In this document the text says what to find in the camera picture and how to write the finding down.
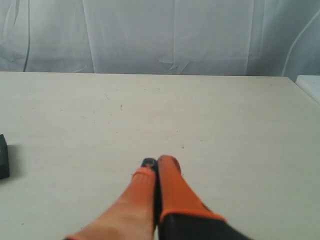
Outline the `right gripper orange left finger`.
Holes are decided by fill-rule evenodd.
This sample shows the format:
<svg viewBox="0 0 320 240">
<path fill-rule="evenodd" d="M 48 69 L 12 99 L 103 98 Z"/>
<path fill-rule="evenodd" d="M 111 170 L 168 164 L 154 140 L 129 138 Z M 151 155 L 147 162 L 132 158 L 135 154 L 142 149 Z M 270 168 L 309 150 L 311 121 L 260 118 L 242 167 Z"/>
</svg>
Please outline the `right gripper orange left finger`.
<svg viewBox="0 0 320 240">
<path fill-rule="evenodd" d="M 95 221 L 66 240 L 153 240 L 157 162 L 145 158 L 120 197 Z"/>
</svg>

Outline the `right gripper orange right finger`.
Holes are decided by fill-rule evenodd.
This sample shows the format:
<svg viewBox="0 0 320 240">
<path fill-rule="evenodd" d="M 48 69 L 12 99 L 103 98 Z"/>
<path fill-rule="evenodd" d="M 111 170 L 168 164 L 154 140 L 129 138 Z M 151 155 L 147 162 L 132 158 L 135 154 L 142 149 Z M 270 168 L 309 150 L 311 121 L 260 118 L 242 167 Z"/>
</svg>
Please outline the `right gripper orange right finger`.
<svg viewBox="0 0 320 240">
<path fill-rule="evenodd" d="M 224 217 L 211 211 L 182 176 L 178 160 L 162 155 L 157 160 L 161 212 L 160 240 L 248 240 Z"/>
</svg>

